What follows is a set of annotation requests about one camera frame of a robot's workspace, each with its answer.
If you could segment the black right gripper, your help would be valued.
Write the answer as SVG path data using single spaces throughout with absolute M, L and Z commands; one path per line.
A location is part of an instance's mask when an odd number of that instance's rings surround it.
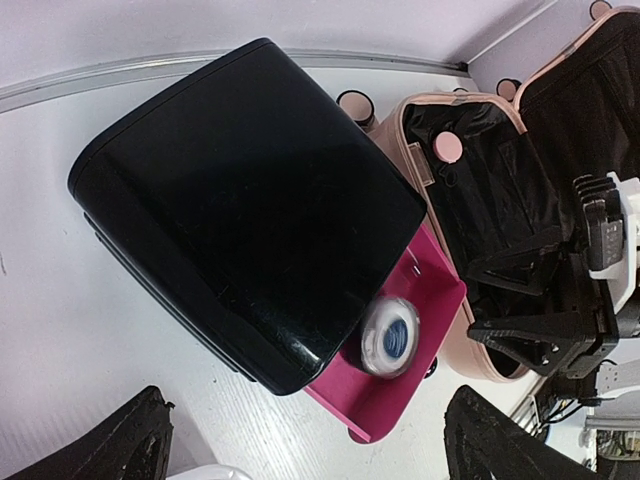
M 566 251 L 565 244 L 556 243 L 476 258 L 465 271 L 468 297 L 542 296 L 554 284 Z M 467 336 L 541 376 L 584 379 L 631 333 L 621 333 L 622 310 L 614 312 L 611 287 L 590 277 L 582 255 L 568 255 L 562 286 L 567 288 L 562 304 L 569 312 L 477 320 Z

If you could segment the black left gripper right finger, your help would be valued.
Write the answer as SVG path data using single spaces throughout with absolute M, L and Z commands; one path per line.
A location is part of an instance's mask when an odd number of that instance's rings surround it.
M 468 385 L 445 412 L 449 477 L 505 480 L 585 480 L 600 476 L 534 438 Z

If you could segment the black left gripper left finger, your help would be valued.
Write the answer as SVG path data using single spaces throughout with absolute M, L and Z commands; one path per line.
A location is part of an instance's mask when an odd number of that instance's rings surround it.
M 84 436 L 11 476 L 19 479 L 165 479 L 174 404 L 150 385 Z

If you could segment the white perforated plastic basket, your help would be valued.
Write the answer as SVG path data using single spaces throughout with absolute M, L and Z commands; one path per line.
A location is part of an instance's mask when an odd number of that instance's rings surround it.
M 213 464 L 196 467 L 182 473 L 172 475 L 167 480 L 234 480 L 242 479 L 239 472 L 228 466 Z

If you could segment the pink hard-shell suitcase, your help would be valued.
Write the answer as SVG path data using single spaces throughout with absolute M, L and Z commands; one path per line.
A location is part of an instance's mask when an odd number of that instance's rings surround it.
M 443 131 L 462 142 L 456 163 L 433 151 Z M 426 200 L 424 224 L 465 284 L 447 328 L 455 369 L 493 381 L 520 377 L 532 370 L 467 330 L 482 319 L 569 312 L 562 304 L 567 257 L 580 254 L 587 264 L 573 181 L 611 171 L 639 179 L 639 11 L 606 7 L 509 97 L 413 95 L 367 134 Z M 472 260 L 556 243 L 566 245 L 565 259 L 542 296 L 468 297 Z

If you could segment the black pink drawer organizer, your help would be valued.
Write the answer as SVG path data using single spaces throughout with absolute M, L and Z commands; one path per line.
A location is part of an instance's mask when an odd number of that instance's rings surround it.
M 100 133 L 68 188 L 104 246 L 216 356 L 273 394 L 308 392 L 360 443 L 394 429 L 466 294 L 425 200 L 266 38 Z M 391 379 L 359 360 L 381 297 L 420 320 L 413 361 Z

